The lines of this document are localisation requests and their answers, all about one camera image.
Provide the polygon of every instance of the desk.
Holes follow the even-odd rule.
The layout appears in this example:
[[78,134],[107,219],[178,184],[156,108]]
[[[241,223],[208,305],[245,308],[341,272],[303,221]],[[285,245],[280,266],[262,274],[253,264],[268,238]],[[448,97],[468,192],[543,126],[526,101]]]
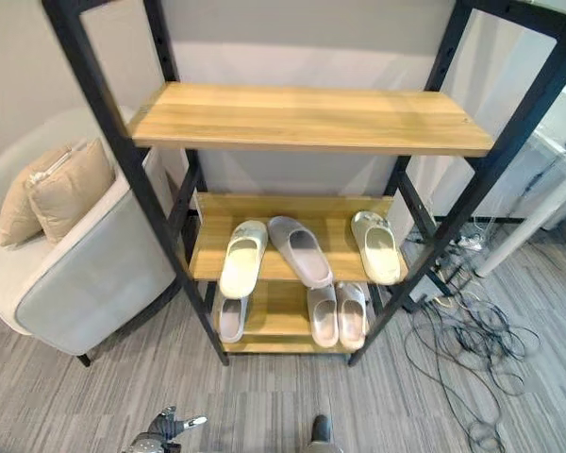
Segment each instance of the desk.
[[[565,156],[565,159],[562,159],[558,163],[558,169],[566,176],[566,149],[557,142],[544,136],[540,130],[536,130],[533,134],[546,144],[545,148],[549,149],[552,154],[554,154],[554,159],[556,156]],[[564,203],[566,203],[566,177],[556,188],[544,197],[541,203],[503,243],[491,252],[484,264],[476,269],[475,273],[479,277],[486,277],[507,258],[511,252],[520,247],[537,229],[547,222]]]

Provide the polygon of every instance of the gray slipper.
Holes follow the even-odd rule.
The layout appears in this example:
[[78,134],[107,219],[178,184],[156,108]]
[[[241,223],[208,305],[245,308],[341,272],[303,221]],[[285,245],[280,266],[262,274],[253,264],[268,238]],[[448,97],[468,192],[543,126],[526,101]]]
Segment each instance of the gray slipper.
[[333,273],[317,238],[291,217],[273,217],[268,223],[271,242],[309,288],[323,288],[333,281]]

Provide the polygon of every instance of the slipper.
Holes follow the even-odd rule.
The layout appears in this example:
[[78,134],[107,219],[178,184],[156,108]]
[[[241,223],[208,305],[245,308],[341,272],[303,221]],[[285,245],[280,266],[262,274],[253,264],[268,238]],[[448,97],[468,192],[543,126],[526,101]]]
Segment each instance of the slipper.
[[257,220],[248,220],[235,228],[218,284],[225,297],[241,299],[254,291],[267,242],[266,226]]
[[361,349],[367,335],[365,294],[356,283],[338,283],[336,296],[341,344],[351,351]]
[[396,283],[400,278],[400,260],[388,221],[362,210],[352,218],[351,228],[367,277],[380,285]]
[[229,299],[220,291],[217,297],[220,307],[218,327],[220,339],[223,343],[236,343],[243,336],[245,314],[247,313],[247,297],[243,299]]
[[323,288],[333,273],[312,231],[291,217],[273,217],[268,223],[273,245],[309,288]]
[[339,339],[336,292],[333,285],[308,289],[308,316],[312,339],[320,347],[335,346]]

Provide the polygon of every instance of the beige cushion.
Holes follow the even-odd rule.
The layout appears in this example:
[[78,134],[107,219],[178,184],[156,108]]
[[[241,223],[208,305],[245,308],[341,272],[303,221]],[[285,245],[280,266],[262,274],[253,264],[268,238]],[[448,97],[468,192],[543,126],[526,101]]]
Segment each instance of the beige cushion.
[[57,243],[101,199],[114,174],[99,139],[71,153],[50,175],[31,177],[27,196],[50,243]]
[[65,145],[42,154],[15,177],[0,211],[0,245],[20,243],[42,231],[29,205],[25,184],[31,174],[45,171],[70,149],[70,145]]

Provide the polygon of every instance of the black metal frame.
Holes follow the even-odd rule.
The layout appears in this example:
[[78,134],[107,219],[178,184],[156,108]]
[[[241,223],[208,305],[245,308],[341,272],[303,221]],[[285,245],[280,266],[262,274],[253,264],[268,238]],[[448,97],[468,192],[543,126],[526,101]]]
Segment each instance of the black metal frame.
[[[101,71],[100,65],[96,59],[96,55],[92,51],[92,46],[88,38],[88,34],[84,29],[81,22],[80,14],[88,8],[103,4],[105,2],[76,2],[70,0],[42,0],[44,10],[55,29],[60,45],[65,53],[65,56],[71,64],[77,82],[79,83],[82,91],[84,92],[88,103],[90,104],[94,116],[98,124],[103,129],[105,138],[107,139],[115,159],[117,159],[128,183],[130,189],[139,201],[144,214],[149,221],[154,234],[156,235],[159,245],[163,249],[163,253],[172,265],[175,271],[175,278],[179,281],[182,290],[185,292],[192,307],[201,322],[204,331],[207,333],[212,347],[218,354],[220,361],[224,365],[229,364],[228,356],[226,355],[220,338],[216,333],[207,311],[206,304],[197,290],[195,282],[190,274],[188,274],[186,263],[183,263],[178,258],[176,253],[176,244],[173,237],[177,237],[177,232],[172,231],[168,220],[163,214],[158,202],[158,198],[147,178],[146,173],[142,168],[142,153],[139,152],[136,145],[129,137],[125,127],[125,123],[120,115],[117,104],[113,94],[111,93],[105,76]],[[166,30],[165,22],[163,21],[163,14],[158,15],[160,8],[152,8],[147,10],[154,37],[156,36],[155,24],[159,23],[160,30]],[[169,47],[161,46],[158,48],[160,54],[160,62],[163,68],[163,58],[168,52],[169,61],[174,64],[173,59],[169,55]],[[192,157],[189,159],[190,165],[193,163],[196,170],[199,170],[198,160]],[[192,192],[194,187],[189,184],[189,191]]]
[[[436,87],[440,88],[442,84],[441,76],[446,74],[440,68],[440,61],[445,60],[445,55],[450,48],[457,49],[462,31],[458,32],[456,27],[461,28],[467,25],[466,8],[483,8],[482,2],[471,2],[468,0],[457,0],[453,9],[449,26],[446,28],[442,45],[439,49],[439,55],[436,58],[432,74],[428,79],[428,85],[432,81],[436,82]],[[500,0],[497,2],[488,1],[489,5],[506,5],[501,9],[502,12],[509,14],[511,8],[507,11],[507,6],[514,7],[518,2]],[[522,11],[532,12],[534,9],[526,8]],[[486,12],[495,14],[498,9],[489,8]],[[533,27],[540,26],[540,22],[523,20],[520,25]],[[544,114],[554,103],[561,90],[566,85],[566,23],[557,22],[553,27],[557,40],[554,49],[550,53],[546,62],[543,64],[535,81],[532,83],[522,102],[509,119],[506,127],[503,129],[499,138],[493,145],[487,157],[482,158],[477,164],[477,171],[468,183],[465,190],[459,196],[457,202],[453,205],[444,221],[437,228],[434,235],[434,241],[426,244],[424,251],[419,258],[412,263],[411,269],[404,282],[397,285],[397,289],[392,291],[391,299],[388,301],[380,316],[377,317],[372,325],[369,334],[365,340],[365,345],[350,357],[349,365],[356,364],[369,346],[374,342],[375,338],[388,324],[396,311],[410,300],[410,293],[426,276],[426,274],[434,266],[436,259],[444,253],[446,246],[459,233],[463,224],[469,220],[470,215],[475,211],[480,202],[492,188],[500,175],[508,168],[508,165],[516,157],[530,134],[535,130],[537,124],[541,121]]]
[[[42,0],[42,2],[65,55],[74,69],[79,85],[133,193],[139,200],[159,244],[175,270],[176,280],[190,299],[220,360],[223,364],[228,364],[228,356],[208,316],[215,295],[215,282],[208,284],[206,297],[202,298],[195,282],[187,272],[187,266],[181,263],[175,251],[175,240],[180,228],[188,223],[190,218],[196,219],[192,217],[192,211],[189,210],[193,191],[207,189],[197,151],[186,150],[189,169],[177,195],[175,208],[166,219],[159,207],[153,188],[142,170],[143,150],[136,148],[127,134],[125,124],[79,18],[84,10],[103,5],[106,1]],[[143,0],[143,3],[164,79],[177,81],[178,73],[161,2],[160,0]],[[424,235],[425,248],[411,266],[405,281],[389,288],[391,299],[385,306],[381,302],[379,288],[374,284],[369,284],[369,293],[377,317],[367,335],[365,345],[351,355],[348,362],[351,366],[358,362],[400,307],[405,306],[409,310],[417,306],[412,302],[410,293],[422,277],[430,277],[444,294],[448,292],[444,282],[432,271],[437,258],[444,253],[450,241],[459,234],[463,224],[469,219],[498,177],[506,170],[566,84],[566,14],[517,0],[456,0],[424,87],[425,90],[437,92],[441,89],[473,9],[485,11],[501,19],[543,33],[555,38],[557,44],[487,157],[466,159],[475,169],[475,175],[448,215],[441,221],[440,226],[436,227],[408,178],[407,167],[410,157],[401,156],[397,159],[384,195],[393,196],[396,190],[400,189],[409,212]],[[191,235],[191,238],[185,242],[188,259],[195,239]]]

